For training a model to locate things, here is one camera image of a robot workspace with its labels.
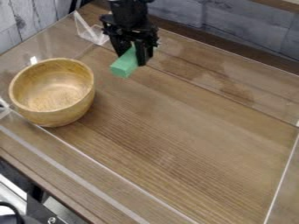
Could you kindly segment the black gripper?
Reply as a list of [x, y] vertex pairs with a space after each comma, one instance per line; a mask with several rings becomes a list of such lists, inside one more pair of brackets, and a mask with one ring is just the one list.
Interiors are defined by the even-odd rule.
[[134, 42], [134, 56], [141, 67], [153, 57], [153, 47], [157, 46], [157, 26], [148, 18], [148, 4], [154, 0], [106, 0], [109, 14], [98, 17], [102, 31], [121, 56]]

